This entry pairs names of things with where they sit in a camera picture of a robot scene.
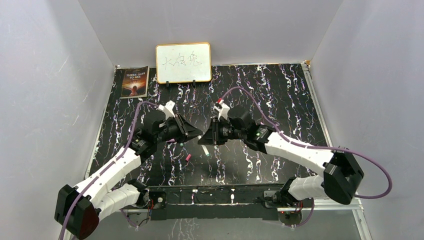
book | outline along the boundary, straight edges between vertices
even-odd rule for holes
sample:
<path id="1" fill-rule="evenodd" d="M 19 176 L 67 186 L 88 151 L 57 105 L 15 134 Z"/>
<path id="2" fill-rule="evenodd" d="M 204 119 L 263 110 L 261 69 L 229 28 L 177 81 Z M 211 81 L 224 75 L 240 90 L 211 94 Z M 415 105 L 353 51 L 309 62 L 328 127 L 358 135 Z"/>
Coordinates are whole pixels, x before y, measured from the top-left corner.
<path id="1" fill-rule="evenodd" d="M 123 75 L 121 99 L 147 97 L 149 67 L 130 68 Z"/>

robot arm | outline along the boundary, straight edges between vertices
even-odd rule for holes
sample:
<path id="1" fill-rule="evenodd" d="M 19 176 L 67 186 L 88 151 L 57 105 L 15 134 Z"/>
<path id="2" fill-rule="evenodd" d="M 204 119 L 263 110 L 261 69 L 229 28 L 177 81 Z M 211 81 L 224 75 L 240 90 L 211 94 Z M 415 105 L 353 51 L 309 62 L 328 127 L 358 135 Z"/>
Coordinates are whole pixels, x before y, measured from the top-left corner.
<path id="1" fill-rule="evenodd" d="M 364 177 L 352 154 L 295 146 L 291 142 L 310 144 L 288 136 L 286 141 L 274 128 L 256 124 L 249 111 L 241 106 L 230 108 L 220 100 L 214 108 L 219 111 L 218 117 L 212 118 L 198 144 L 222 145 L 228 140 L 239 139 L 252 150 L 283 157 L 317 173 L 306 178 L 291 178 L 269 199 L 274 205 L 293 206 L 303 199 L 315 197 L 331 198 L 345 205 L 351 203 Z"/>
<path id="2" fill-rule="evenodd" d="M 122 187 L 111 190 L 129 172 L 138 168 L 154 154 L 159 143 L 171 139 L 177 143 L 185 143 L 203 133 L 185 121 L 180 114 L 174 114 L 174 105 L 174 102 L 169 101 L 165 106 L 160 105 L 156 110 L 146 113 L 143 126 L 136 130 L 121 158 L 118 159 L 118 156 L 124 152 L 124 147 L 84 181 L 74 187 L 65 185 L 57 197 L 54 219 L 63 224 L 71 203 L 80 194 L 79 191 L 91 184 L 78 201 L 66 225 L 66 229 L 78 239 L 88 237 L 96 229 L 99 221 L 125 206 L 144 207 L 149 200 L 149 190 L 136 180 L 130 180 Z"/>

black marble table surface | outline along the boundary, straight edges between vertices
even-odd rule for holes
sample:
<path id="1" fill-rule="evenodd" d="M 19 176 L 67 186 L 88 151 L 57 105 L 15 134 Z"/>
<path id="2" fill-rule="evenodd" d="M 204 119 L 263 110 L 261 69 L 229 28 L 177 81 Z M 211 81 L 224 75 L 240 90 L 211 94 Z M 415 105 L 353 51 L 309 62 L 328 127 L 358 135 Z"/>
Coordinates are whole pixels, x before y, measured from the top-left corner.
<path id="1" fill-rule="evenodd" d="M 97 171 L 127 142 L 135 108 L 140 101 L 165 105 L 174 101 L 174 111 L 205 132 L 210 118 L 218 116 L 214 103 L 231 87 L 241 86 L 253 94 L 263 112 L 275 121 L 284 133 L 312 145 L 326 146 L 326 139 L 302 66 L 296 64 L 223 65 L 212 67 L 212 81 L 171 84 L 156 81 L 156 69 L 149 72 L 148 96 L 120 99 L 125 70 L 116 71 L 114 83 L 90 166 Z M 230 107 L 243 105 L 257 122 L 261 114 L 253 102 L 235 90 L 225 99 Z M 137 125 L 152 108 L 142 106 Z M 223 184 L 284 183 L 288 178 L 314 175 L 309 169 L 282 157 L 266 155 L 247 148 L 239 140 L 225 145 L 206 146 L 206 156 L 197 139 L 179 144 L 162 143 L 158 151 L 141 167 L 133 170 L 119 184 L 138 178 L 148 186 L 187 186 Z"/>

white wall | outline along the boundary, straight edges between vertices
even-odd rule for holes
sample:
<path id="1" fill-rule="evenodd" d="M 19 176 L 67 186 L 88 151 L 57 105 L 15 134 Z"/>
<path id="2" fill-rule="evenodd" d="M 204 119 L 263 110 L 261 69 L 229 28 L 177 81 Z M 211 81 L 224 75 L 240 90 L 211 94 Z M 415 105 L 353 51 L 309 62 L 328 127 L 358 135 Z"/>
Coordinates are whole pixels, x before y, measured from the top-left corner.
<path id="1" fill-rule="evenodd" d="M 345 0 L 312 59 L 312 78 L 335 145 L 376 158 L 393 190 L 363 200 L 373 239 L 423 239 L 424 2 Z M 361 161 L 360 194 L 387 181 Z"/>
<path id="2" fill-rule="evenodd" d="M 58 191 L 84 177 L 112 80 L 78 1 L 0 2 L 1 239 L 57 239 Z"/>
<path id="3" fill-rule="evenodd" d="M 114 65 L 155 66 L 158 44 L 209 42 L 212 64 L 310 60 L 342 0 L 79 0 Z"/>

whiteboard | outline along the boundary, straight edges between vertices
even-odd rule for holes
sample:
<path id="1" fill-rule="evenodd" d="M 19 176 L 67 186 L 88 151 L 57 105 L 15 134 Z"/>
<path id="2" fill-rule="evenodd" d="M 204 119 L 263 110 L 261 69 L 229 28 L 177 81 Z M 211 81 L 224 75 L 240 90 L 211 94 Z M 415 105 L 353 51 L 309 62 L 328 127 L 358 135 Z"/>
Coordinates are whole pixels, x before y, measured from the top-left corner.
<path id="1" fill-rule="evenodd" d="M 157 45 L 156 77 L 160 84 L 209 82 L 211 46 L 207 42 Z"/>

